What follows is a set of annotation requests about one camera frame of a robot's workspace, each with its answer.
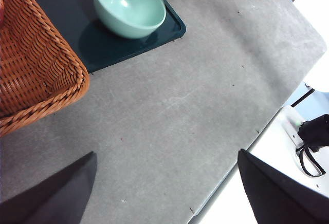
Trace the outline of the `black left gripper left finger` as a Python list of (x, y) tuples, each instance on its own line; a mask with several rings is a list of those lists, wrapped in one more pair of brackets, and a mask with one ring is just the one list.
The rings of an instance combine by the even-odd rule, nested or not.
[(1, 223), (80, 223), (97, 172), (90, 152), (34, 187), (1, 203)]

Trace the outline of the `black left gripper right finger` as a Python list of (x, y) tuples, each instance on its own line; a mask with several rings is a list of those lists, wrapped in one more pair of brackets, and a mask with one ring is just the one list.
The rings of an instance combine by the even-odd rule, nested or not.
[(241, 149), (237, 164), (257, 223), (328, 223), (328, 198)]

